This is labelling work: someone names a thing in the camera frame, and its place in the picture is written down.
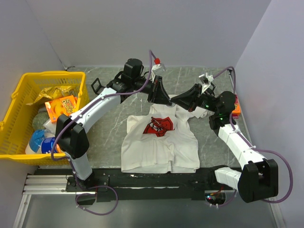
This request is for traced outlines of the black folding mirror left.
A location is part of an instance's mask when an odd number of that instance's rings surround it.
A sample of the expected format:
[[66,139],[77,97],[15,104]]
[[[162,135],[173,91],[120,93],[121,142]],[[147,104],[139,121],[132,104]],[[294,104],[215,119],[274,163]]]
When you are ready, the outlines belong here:
[[93,81],[93,83],[91,84],[91,88],[96,95],[100,94],[99,91],[103,88],[103,86],[102,86],[99,78],[96,78]]

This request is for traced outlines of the green scrub sponge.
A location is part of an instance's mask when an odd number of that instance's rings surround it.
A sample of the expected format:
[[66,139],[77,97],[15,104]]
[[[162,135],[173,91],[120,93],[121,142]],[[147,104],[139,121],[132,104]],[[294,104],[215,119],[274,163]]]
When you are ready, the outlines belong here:
[[44,124],[49,120],[49,115],[47,111],[38,113],[32,121],[32,127],[34,131],[45,129]]

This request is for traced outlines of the blue white canister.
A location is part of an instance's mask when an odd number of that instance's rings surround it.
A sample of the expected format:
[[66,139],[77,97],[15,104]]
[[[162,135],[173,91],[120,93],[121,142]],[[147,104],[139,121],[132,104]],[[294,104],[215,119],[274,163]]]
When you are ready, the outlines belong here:
[[41,153],[42,154],[51,153],[54,142],[55,142],[55,137],[45,138],[41,143]]

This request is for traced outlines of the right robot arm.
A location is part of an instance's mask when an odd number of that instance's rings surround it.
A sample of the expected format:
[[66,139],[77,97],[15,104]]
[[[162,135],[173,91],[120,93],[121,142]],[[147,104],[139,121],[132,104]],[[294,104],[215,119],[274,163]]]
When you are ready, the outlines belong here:
[[213,112],[209,117],[210,128],[229,147],[241,167],[241,171],[229,167],[218,168],[208,176],[208,185],[219,189],[223,184],[238,191],[242,200],[250,203],[278,195],[278,165],[273,159],[248,145],[239,126],[231,120],[236,95],[224,91],[217,97],[202,92],[195,84],[187,92],[171,98],[171,102],[192,112],[197,107]]

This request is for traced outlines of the orange Scrub Daddy box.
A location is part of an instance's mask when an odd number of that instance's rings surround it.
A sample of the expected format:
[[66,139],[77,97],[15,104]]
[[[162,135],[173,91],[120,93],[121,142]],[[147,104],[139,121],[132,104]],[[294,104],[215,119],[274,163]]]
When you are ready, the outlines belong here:
[[60,115],[70,116],[76,111],[77,98],[73,95],[45,102],[51,123],[56,123]]

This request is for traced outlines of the aluminium rail frame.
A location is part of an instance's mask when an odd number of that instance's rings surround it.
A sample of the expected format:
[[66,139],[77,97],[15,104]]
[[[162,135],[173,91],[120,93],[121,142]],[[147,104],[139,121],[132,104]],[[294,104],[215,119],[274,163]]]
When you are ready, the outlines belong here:
[[22,198],[13,224],[13,228],[23,226],[25,216],[33,195],[63,195],[66,191],[68,178],[72,175],[27,175],[22,190]]

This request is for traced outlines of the blue lid white container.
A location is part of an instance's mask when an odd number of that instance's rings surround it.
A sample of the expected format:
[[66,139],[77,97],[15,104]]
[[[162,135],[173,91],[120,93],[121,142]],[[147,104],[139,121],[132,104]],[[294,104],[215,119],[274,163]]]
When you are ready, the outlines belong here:
[[26,146],[25,154],[33,155],[33,154],[41,154],[41,145],[45,139],[45,130],[36,130]]

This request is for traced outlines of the pink orange sponge box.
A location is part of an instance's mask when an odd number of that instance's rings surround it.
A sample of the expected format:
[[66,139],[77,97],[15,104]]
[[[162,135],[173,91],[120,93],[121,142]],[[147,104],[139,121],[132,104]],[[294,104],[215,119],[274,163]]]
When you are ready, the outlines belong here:
[[235,100],[235,109],[233,110],[232,112],[232,117],[234,119],[238,119],[239,116],[241,115],[241,107],[240,107],[240,104],[239,104],[239,101],[238,101],[238,96],[236,95],[236,100]]

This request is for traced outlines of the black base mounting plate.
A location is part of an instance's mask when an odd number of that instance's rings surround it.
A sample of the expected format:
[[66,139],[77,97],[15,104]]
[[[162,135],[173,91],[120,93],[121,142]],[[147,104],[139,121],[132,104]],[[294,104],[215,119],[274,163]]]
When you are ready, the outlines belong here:
[[200,168],[187,174],[122,173],[120,169],[94,169],[94,179],[83,190],[74,176],[67,179],[66,192],[97,194],[97,202],[119,200],[205,200],[207,192],[232,192],[216,182],[211,168]]

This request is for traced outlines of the white Coca-Cola t-shirt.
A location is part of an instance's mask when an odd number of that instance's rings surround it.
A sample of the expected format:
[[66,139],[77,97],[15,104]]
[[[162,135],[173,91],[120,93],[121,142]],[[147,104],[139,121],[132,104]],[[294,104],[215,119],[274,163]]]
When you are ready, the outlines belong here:
[[188,112],[178,105],[153,104],[147,115],[130,115],[121,147],[121,171],[195,173],[200,167],[199,144],[188,120],[207,114],[203,108]]

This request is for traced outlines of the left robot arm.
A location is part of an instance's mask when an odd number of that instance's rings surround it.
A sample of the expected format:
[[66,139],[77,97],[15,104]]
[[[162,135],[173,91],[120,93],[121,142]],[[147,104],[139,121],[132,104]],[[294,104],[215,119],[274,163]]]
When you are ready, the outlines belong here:
[[99,86],[94,91],[97,94],[94,100],[69,116],[58,117],[55,141],[68,157],[74,178],[82,190],[88,191],[96,185],[86,152],[89,149],[87,133],[99,119],[136,93],[147,94],[148,101],[154,104],[172,104],[161,77],[154,72],[160,68],[164,68],[160,59],[152,57],[148,74],[144,75],[142,61],[130,58],[106,87]]

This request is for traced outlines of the gold snack bag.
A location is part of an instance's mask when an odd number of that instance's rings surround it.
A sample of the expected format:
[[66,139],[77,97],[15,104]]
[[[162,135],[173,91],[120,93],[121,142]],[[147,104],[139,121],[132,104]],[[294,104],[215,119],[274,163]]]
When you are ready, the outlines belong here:
[[56,100],[70,95],[76,95],[76,92],[76,85],[58,85],[53,87],[46,87],[39,92],[33,102],[27,103],[27,105],[41,105],[48,101]]

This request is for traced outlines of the yellow plastic basket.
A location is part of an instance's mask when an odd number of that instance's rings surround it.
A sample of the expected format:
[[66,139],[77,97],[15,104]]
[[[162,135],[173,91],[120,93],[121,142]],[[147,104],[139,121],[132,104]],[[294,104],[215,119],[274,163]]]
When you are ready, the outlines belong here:
[[11,95],[11,104],[0,123],[0,158],[27,165],[67,165],[64,154],[55,154],[57,161],[50,154],[26,154],[26,146],[33,135],[32,121],[38,113],[38,108],[30,106],[39,92],[51,86],[76,86],[77,108],[89,103],[84,72],[44,71],[25,73],[16,90]]

